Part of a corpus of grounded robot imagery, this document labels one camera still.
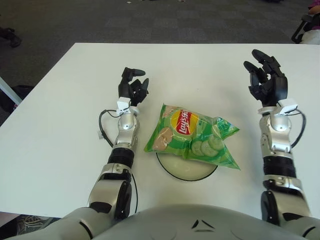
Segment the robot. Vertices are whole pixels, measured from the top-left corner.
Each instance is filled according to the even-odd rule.
[[[245,61],[250,73],[250,93],[262,103],[261,150],[266,188],[261,195],[262,220],[230,209],[209,205],[173,205],[138,212],[130,217],[131,167],[134,162],[141,103],[148,83],[133,77],[145,72],[125,68],[118,86],[118,136],[107,164],[102,168],[89,196],[88,207],[78,208],[47,228],[12,237],[12,240],[318,240],[320,220],[311,217],[301,181],[296,178],[289,141],[289,115],[297,111],[287,99],[288,80],[272,56],[259,50],[252,55],[258,68]]]

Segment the black wire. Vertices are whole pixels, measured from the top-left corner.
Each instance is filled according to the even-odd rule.
[[[132,178],[133,178],[133,181],[134,181],[135,195],[136,195],[135,210],[134,210],[134,213],[136,214],[137,213],[137,209],[138,209],[138,190],[137,190],[136,179],[135,179],[135,176],[134,176],[133,173],[132,173]]]
[[[296,140],[291,144],[291,148],[294,148],[297,143],[299,142],[299,140],[301,139],[302,137],[302,134],[304,134],[304,131],[305,131],[305,128],[306,128],[306,124],[307,124],[307,118],[306,118],[306,115],[300,111],[299,109],[296,109],[296,111],[298,111],[299,113],[298,114],[301,114],[302,116],[302,127],[301,127],[301,131],[298,135],[298,137],[296,138]]]
[[[101,134],[103,136],[103,138],[108,142],[108,144],[113,148],[114,147],[114,144],[112,143],[112,141],[108,138],[106,132],[104,131],[103,127],[102,127],[102,124],[101,124],[101,118],[103,116],[103,114],[105,113],[109,113],[108,112],[109,110],[103,110],[100,115],[99,115],[99,128],[100,128],[100,131],[101,131]]]
[[[102,116],[105,114],[105,113],[108,113],[111,117],[113,118],[118,118],[120,117],[122,114],[120,114],[119,116],[113,116],[110,112],[116,112],[116,110],[113,110],[113,109],[108,109],[108,110],[103,110],[100,115],[99,115],[99,128],[100,128],[100,132],[103,136],[103,138],[108,142],[108,144],[110,145],[110,147],[114,147],[114,144],[112,143],[112,141],[108,138],[106,132],[104,131],[103,127],[102,127],[102,124],[101,124],[101,118]],[[135,211],[134,213],[136,214],[137,213],[137,210],[138,210],[138,189],[137,189],[137,183],[136,183],[136,179],[135,179],[135,176],[134,174],[132,173],[132,178],[133,178],[133,181],[134,181],[134,188],[135,188],[135,195],[136,195],[136,203],[135,203]]]
[[[301,113],[298,112],[298,113],[294,113],[294,114],[288,114],[288,116],[295,116],[295,115],[299,115],[299,114],[301,114]]]

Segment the chip bag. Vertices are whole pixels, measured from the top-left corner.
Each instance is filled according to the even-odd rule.
[[[163,105],[145,152],[170,153],[184,159],[240,169],[223,140],[239,129],[221,117]]]

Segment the white table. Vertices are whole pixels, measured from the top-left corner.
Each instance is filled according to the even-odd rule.
[[[98,139],[98,115],[116,108],[124,67],[146,71],[149,95],[139,105],[139,143],[134,158],[142,211],[166,204],[225,207],[260,218],[264,191],[260,150],[261,103],[249,93],[245,60],[253,49],[275,56],[288,78],[288,96],[307,115],[294,148],[313,215],[320,218],[320,48],[293,44],[103,44],[76,43],[0,127],[0,211],[62,217],[86,206],[111,148]],[[185,182],[170,176],[143,148],[162,103],[221,116],[240,128],[225,142],[240,170],[226,167]],[[301,117],[291,117],[294,140]],[[111,139],[117,119],[104,118]],[[132,195],[131,209],[135,206]]]

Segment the gray carpet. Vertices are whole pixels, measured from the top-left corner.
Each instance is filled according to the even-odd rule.
[[[36,85],[75,42],[292,43],[311,0],[1,0],[0,76]],[[0,110],[0,125],[8,114]]]

